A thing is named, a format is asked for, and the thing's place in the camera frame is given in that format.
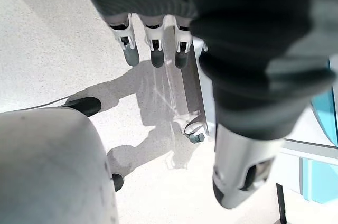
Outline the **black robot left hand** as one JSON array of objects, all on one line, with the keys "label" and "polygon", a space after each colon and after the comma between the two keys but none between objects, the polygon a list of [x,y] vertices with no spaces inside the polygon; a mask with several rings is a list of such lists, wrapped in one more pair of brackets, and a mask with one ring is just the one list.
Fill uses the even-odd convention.
[{"label": "black robot left hand", "polygon": [[119,15],[166,14],[202,39],[199,63],[215,103],[213,190],[232,209],[262,186],[311,99],[330,88],[337,0],[91,0],[109,26]]}]

